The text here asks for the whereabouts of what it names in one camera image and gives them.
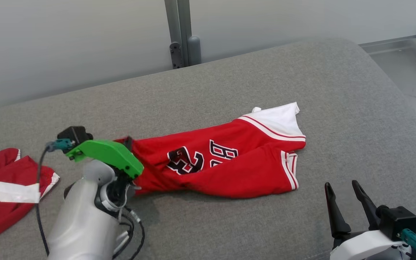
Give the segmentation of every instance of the red fabric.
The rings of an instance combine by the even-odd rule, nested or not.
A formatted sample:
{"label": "red fabric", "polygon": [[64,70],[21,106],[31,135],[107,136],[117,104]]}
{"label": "red fabric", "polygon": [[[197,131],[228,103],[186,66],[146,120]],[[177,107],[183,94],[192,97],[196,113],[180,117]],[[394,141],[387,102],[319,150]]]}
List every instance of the red fabric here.
{"label": "red fabric", "polygon": [[[281,153],[284,151],[289,156],[294,150],[304,148],[304,136],[298,139],[295,141],[291,136],[290,140],[277,140],[252,124],[237,119],[205,129],[133,140],[132,152],[144,165],[144,172],[134,181],[142,187],[136,194],[190,189],[214,196],[254,198],[291,191],[298,187],[294,179],[296,157],[288,166],[293,174],[289,179]],[[237,156],[221,158],[213,155],[211,141],[217,147],[229,148],[232,156],[237,151]],[[168,152],[181,147],[186,148],[189,158],[179,153],[177,158],[170,160]],[[178,172],[169,166],[178,162],[187,164],[185,170],[189,172]],[[190,172],[190,168],[197,165],[201,168]]]}
{"label": "red fabric", "polygon": [[[15,148],[0,151],[0,181],[21,185],[36,183],[38,164],[28,156],[14,161],[17,153],[18,150]],[[53,174],[54,171],[51,168],[42,167],[40,181],[41,194],[44,194],[46,187],[51,184]],[[28,203],[0,202],[0,233],[18,222],[32,207],[33,204]]]}

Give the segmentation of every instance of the jersey number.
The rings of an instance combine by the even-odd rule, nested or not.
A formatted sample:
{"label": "jersey number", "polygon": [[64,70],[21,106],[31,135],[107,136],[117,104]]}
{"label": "jersey number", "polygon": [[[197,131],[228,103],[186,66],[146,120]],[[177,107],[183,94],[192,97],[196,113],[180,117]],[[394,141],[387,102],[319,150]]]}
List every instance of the jersey number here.
{"label": "jersey number", "polygon": [[[218,145],[213,140],[209,141],[209,151],[211,155],[228,160],[231,160],[238,156],[237,149]],[[191,158],[189,156],[189,151],[185,146],[177,150],[168,152],[168,159],[170,160],[170,162],[166,166],[180,175],[187,173],[196,173],[197,171],[202,170],[205,161],[205,159],[203,158],[203,154],[197,151],[195,151],[195,155],[193,156],[193,158]],[[218,160],[211,160],[210,167],[214,167],[221,163],[222,162]]]}

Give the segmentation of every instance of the gray fabric surface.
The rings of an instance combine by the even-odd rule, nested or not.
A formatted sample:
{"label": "gray fabric surface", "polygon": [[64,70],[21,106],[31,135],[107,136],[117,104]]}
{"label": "gray fabric surface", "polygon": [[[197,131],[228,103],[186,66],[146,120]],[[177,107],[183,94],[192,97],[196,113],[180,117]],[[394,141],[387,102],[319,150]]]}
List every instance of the gray fabric surface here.
{"label": "gray fabric surface", "polygon": [[[307,135],[298,151],[299,190],[245,200],[191,192],[134,198],[129,205],[147,229],[138,259],[328,259],[326,181],[354,231],[368,223],[352,179],[375,204],[416,214],[416,113],[375,62],[342,39],[288,44],[4,107],[0,150],[16,147],[37,160],[43,145],[69,125],[85,125],[96,138],[148,138],[294,101]],[[49,233],[81,165],[60,152],[45,164],[61,176],[40,204]],[[0,235],[0,260],[43,254],[34,210]]]}

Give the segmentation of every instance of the white wall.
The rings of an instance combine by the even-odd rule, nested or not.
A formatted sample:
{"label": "white wall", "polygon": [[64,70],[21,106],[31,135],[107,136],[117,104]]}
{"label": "white wall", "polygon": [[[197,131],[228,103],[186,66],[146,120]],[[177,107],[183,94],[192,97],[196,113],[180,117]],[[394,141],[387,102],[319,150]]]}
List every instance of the white wall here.
{"label": "white wall", "polygon": [[190,0],[190,16],[203,62],[310,36],[361,44],[416,35],[412,0]]}
{"label": "white wall", "polygon": [[172,68],[163,0],[0,0],[0,105]]}

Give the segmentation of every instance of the red jersey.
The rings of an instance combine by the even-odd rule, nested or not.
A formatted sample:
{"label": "red jersey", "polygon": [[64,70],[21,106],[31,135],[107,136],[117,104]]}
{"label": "red jersey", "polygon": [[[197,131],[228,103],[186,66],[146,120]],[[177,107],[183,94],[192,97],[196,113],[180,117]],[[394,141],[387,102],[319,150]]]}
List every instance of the red jersey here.
{"label": "red jersey", "polygon": [[294,150],[306,137],[296,102],[253,111],[223,125],[134,140],[132,152],[144,165],[136,193],[190,189],[253,198],[297,189]]}
{"label": "red jersey", "polygon": [[[7,148],[0,151],[0,181],[31,185],[36,183],[38,164],[30,157],[20,158],[20,150]],[[57,182],[59,176],[46,166],[41,168],[39,191],[44,196]],[[0,233],[18,222],[33,207],[33,203],[0,202]]]}

